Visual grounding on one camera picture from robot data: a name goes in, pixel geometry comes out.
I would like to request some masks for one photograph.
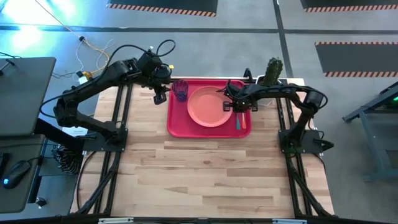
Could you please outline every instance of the orange striped tape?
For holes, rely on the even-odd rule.
[[[342,42],[342,41],[325,41],[325,42],[316,42],[315,45],[328,45],[328,44],[370,44],[370,45],[395,45],[398,42],[388,42],[388,41],[359,41],[359,42]]]
[[[138,10],[138,11],[147,11],[147,12],[166,12],[172,14],[182,14],[182,15],[191,15],[191,16],[208,16],[208,17],[216,16],[214,12],[202,12],[202,11],[185,10],[185,9],[169,9],[162,7],[132,6],[125,4],[108,4],[106,5],[106,7],[111,9],[128,9],[128,10]]]
[[[398,4],[380,6],[341,6],[341,7],[310,7],[305,12],[345,12],[398,9]]]
[[[335,78],[392,78],[398,77],[398,72],[325,72],[324,76]]]

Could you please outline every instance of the wooden tabletop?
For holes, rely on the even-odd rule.
[[[303,85],[300,78],[288,82]],[[99,95],[96,119],[111,120],[116,93],[117,88],[110,88]],[[285,158],[277,138],[280,127],[275,100],[251,113],[252,131],[246,138],[178,139],[167,132],[168,103],[156,106],[153,96],[153,90],[133,88],[129,136],[119,166],[112,216],[294,217]],[[299,115],[294,107],[295,119]],[[81,204],[98,185],[103,156],[100,152],[93,156],[83,173]],[[333,213],[322,163],[311,154],[302,157],[309,189]],[[301,191],[298,196],[304,212]],[[71,212],[76,210],[75,202]]]

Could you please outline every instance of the red tray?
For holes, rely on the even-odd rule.
[[[224,88],[227,80],[186,80],[189,84],[188,98],[190,95],[203,86],[216,86],[220,89]],[[243,86],[244,83],[239,80],[232,80],[232,84]],[[231,117],[224,124],[207,128],[197,124],[188,114],[188,100],[184,103],[178,102],[173,91],[169,97],[169,113],[167,115],[167,130],[177,138],[243,138],[251,132],[251,116],[250,111],[244,113],[246,119],[246,129],[242,128],[242,114],[239,114],[239,123],[241,129],[236,129],[236,114],[232,113]]]

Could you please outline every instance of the black floor mat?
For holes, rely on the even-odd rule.
[[[398,42],[317,42],[326,77],[396,77]]]
[[[398,0],[301,0],[306,12],[398,9]]]
[[[215,17],[218,0],[109,0],[106,7]]]

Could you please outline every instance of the gray floor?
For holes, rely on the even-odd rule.
[[[10,1],[0,14],[0,25],[36,24],[58,25],[55,20],[31,3],[27,9],[18,7],[22,0]],[[107,0],[41,0],[52,6],[53,12],[64,23],[82,27],[146,27],[146,28],[212,28],[213,32],[80,32],[97,47],[104,47],[109,39],[115,45],[142,47],[157,46],[164,39],[174,39],[177,48],[164,57],[164,62],[175,65],[174,74],[181,76],[240,77],[246,67],[254,74],[264,73],[271,57],[283,58],[279,34],[259,33],[261,29],[277,29],[272,0],[219,0],[215,18],[159,14],[154,12],[107,9]],[[305,13],[300,0],[279,1],[285,29],[306,30],[398,30],[398,11]],[[36,26],[25,26],[20,31],[0,30],[2,52],[21,57],[57,58],[55,72],[73,72],[80,68],[76,59],[77,38],[69,32],[42,32]],[[325,78],[314,43],[316,41],[397,41],[398,35],[315,35],[288,34],[286,46],[295,78],[326,93],[328,106],[315,117],[316,126],[324,130],[325,139],[335,147],[325,153],[326,174],[335,213],[344,218],[398,223],[398,182],[364,182],[363,175],[374,171],[374,162],[359,121],[345,124],[341,119],[350,111],[374,98],[396,78]],[[99,53],[82,46],[79,56],[85,70],[96,68]],[[123,49],[115,60],[139,57],[134,49]],[[61,93],[78,83],[72,78],[52,78],[46,98]],[[80,110],[93,113],[98,97],[82,103]],[[44,110],[50,111],[53,104]],[[44,217],[66,214],[72,199],[76,177],[60,175],[54,163],[44,164],[45,178],[40,186],[40,197],[49,205],[38,212],[28,206],[20,214],[0,215],[1,220]]]

